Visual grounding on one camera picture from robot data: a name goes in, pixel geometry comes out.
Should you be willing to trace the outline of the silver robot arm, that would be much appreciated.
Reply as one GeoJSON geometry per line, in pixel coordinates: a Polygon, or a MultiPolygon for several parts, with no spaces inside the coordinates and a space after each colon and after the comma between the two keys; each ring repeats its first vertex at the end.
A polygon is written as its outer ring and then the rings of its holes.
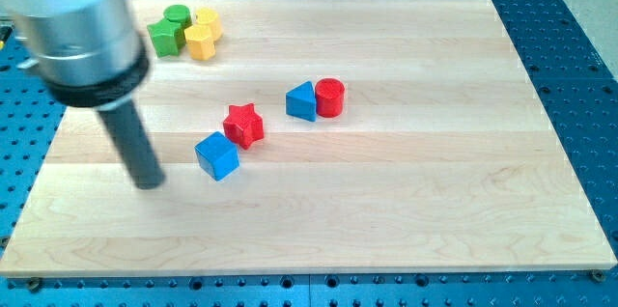
{"type": "Polygon", "coordinates": [[[22,69],[68,106],[130,99],[149,60],[126,0],[1,0],[31,53],[22,69]]]}

